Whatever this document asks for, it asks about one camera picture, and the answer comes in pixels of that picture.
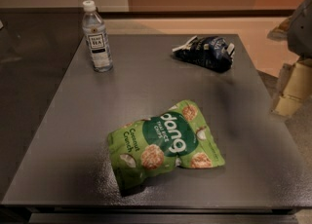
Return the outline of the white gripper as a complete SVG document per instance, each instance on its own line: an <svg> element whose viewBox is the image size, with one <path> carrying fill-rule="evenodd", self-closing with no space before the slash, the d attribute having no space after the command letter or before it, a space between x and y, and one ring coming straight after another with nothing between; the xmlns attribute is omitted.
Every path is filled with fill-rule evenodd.
<svg viewBox="0 0 312 224"><path fill-rule="evenodd" d="M290 117L312 94L312 0L303 0L267 37L287 41L288 49L301 56L294 64L283 64L273 97L272 112Z"/></svg>

